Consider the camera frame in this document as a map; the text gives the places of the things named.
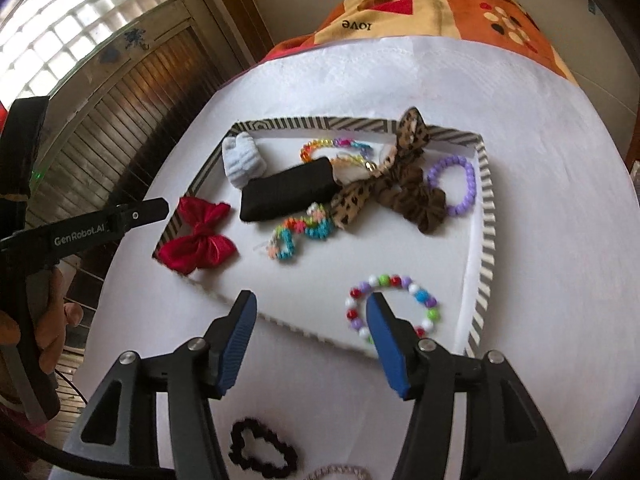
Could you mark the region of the left hand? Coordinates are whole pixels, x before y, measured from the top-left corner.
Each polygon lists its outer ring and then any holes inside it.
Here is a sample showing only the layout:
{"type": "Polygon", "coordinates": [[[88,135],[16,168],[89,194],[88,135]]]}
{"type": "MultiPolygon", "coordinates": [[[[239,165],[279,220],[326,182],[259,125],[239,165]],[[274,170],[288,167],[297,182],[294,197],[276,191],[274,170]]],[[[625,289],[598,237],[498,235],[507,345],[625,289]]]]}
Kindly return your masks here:
{"type": "MultiPolygon", "coordinates": [[[[66,338],[66,327],[77,326],[84,316],[79,304],[65,302],[64,276],[56,267],[51,271],[47,311],[40,316],[35,328],[35,340],[41,350],[39,365],[44,374],[53,373],[66,338]]],[[[1,345],[14,346],[21,338],[17,322],[1,310],[1,345]]],[[[1,391],[9,391],[12,382],[6,366],[1,364],[1,391]]]]}

